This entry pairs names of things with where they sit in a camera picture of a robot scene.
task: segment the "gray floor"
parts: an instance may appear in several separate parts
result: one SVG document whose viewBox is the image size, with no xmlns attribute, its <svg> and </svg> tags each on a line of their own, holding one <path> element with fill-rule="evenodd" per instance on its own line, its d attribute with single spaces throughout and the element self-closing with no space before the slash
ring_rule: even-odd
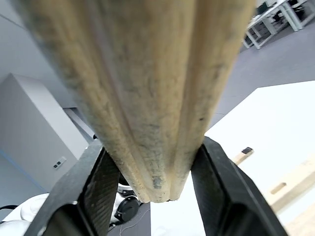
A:
<svg viewBox="0 0 315 236">
<path fill-rule="evenodd" d="M 260 50 L 242 48 L 210 127 L 256 88 L 315 80 L 315 23 L 287 27 Z"/>
</svg>

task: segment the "cable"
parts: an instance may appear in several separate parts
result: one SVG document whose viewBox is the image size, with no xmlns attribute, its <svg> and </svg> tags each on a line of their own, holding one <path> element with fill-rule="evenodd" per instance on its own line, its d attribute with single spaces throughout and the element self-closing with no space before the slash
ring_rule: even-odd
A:
<svg viewBox="0 0 315 236">
<path fill-rule="evenodd" d="M 142 217 L 137 221 L 137 223 L 135 223 L 134 225 L 129 226 L 129 227 L 126 227 L 126 228 L 124 228 L 123 230 L 122 230 L 122 227 L 123 227 L 123 226 L 121 225 L 120 231 L 119 231 L 119 236 L 122 236 L 122 232 L 125 231 L 126 229 L 130 229 L 130 228 L 136 226 L 136 225 L 140 222 L 140 220 L 143 218 L 143 216 L 144 216 L 148 211 L 150 211 L 150 210 L 151 210 L 151 209 L 148 209 L 148 210 L 142 215 Z"/>
</svg>

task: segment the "white tabletop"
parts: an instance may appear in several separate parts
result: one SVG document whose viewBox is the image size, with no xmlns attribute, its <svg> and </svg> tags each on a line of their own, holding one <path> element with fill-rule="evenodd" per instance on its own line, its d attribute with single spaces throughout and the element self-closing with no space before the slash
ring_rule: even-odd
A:
<svg viewBox="0 0 315 236">
<path fill-rule="evenodd" d="M 315 153 L 315 81 L 256 89 L 222 118 L 206 136 L 229 158 L 246 147 L 254 154 L 239 167 L 261 192 Z M 315 202 L 315 188 L 278 213 L 285 225 Z M 189 177 L 178 201 L 151 203 L 153 236 L 204 236 Z"/>
<path fill-rule="evenodd" d="M 277 3 L 275 5 L 273 5 L 272 7 L 270 7 L 266 12 L 264 12 L 261 15 L 257 15 L 255 17 L 252 18 L 251 22 L 248 24 L 247 29 L 250 29 L 251 27 L 253 27 L 254 25 L 256 25 L 258 22 L 260 22 L 261 20 L 263 20 L 266 16 L 268 16 L 269 14 L 271 14 L 274 10 L 276 10 L 279 6 L 281 6 L 283 3 L 285 3 L 287 0 L 278 0 Z"/>
</svg>

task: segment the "wooden board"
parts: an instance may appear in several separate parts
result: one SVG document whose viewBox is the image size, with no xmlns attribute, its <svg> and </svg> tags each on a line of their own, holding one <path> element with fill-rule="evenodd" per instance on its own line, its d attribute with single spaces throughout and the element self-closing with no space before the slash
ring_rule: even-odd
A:
<svg viewBox="0 0 315 236">
<path fill-rule="evenodd" d="M 13 2 L 139 199 L 178 199 L 254 1 Z"/>
<path fill-rule="evenodd" d="M 241 151 L 239 154 L 237 154 L 232 161 L 236 164 L 239 165 L 241 164 L 243 161 L 245 161 L 245 159 L 247 159 L 250 155 L 252 155 L 254 152 L 254 150 L 250 147 L 245 148 L 243 151 Z"/>
<path fill-rule="evenodd" d="M 315 155 L 280 179 L 264 197 L 274 212 L 278 212 L 315 183 Z"/>
<path fill-rule="evenodd" d="M 315 204 L 285 226 L 290 236 L 315 235 Z"/>
</svg>

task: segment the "wood grain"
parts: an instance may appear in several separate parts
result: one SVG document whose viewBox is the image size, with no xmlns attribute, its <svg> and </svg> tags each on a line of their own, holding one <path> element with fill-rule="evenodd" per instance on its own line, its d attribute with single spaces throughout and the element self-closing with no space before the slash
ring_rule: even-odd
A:
<svg viewBox="0 0 315 236">
<path fill-rule="evenodd" d="M 285 226 L 290 236 L 315 235 L 315 204 Z"/>
<path fill-rule="evenodd" d="M 281 178 L 264 197 L 274 212 L 278 212 L 315 183 L 315 155 Z"/>
<path fill-rule="evenodd" d="M 239 165 L 241 164 L 243 161 L 245 161 L 250 155 L 252 155 L 254 153 L 254 150 L 250 150 L 246 153 L 243 153 L 245 150 L 243 150 L 242 152 L 240 152 L 239 154 L 237 154 L 232 161 L 235 163 L 235 165 Z"/>
<path fill-rule="evenodd" d="M 252 0 L 15 0 L 143 202 L 179 198 Z"/>
</svg>

